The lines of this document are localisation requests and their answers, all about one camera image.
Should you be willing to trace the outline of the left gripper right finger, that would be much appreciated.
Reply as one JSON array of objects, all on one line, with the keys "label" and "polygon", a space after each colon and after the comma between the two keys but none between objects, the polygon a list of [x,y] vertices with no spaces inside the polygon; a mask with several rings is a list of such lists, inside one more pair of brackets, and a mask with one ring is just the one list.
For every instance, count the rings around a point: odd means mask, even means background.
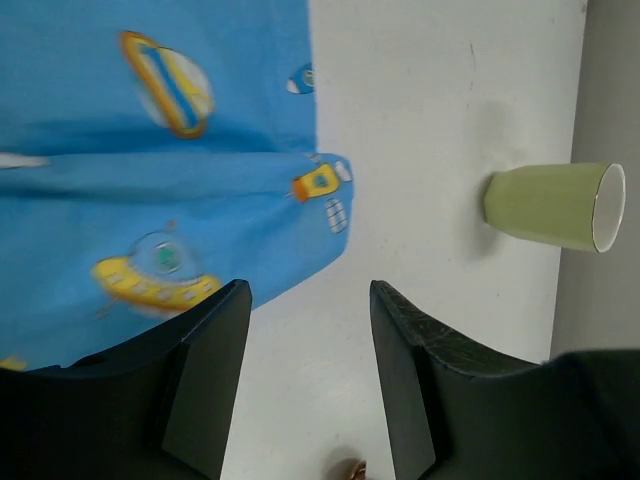
[{"label": "left gripper right finger", "polygon": [[635,479],[639,354],[542,364],[489,348],[384,281],[370,318],[399,479]]}]

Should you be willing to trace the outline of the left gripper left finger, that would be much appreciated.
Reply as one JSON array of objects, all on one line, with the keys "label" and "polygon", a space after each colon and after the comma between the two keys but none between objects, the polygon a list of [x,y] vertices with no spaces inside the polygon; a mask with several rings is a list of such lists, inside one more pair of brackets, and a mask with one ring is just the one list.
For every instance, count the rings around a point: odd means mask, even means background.
[{"label": "left gripper left finger", "polygon": [[5,479],[217,479],[252,308],[234,280],[73,365],[1,373]]}]

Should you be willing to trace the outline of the blue space print cloth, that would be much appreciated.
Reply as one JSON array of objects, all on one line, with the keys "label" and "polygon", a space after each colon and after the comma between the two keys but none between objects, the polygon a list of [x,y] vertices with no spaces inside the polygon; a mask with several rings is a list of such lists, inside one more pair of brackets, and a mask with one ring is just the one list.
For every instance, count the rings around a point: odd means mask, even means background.
[{"label": "blue space print cloth", "polygon": [[305,1],[1,5],[1,365],[70,366],[345,250]]}]

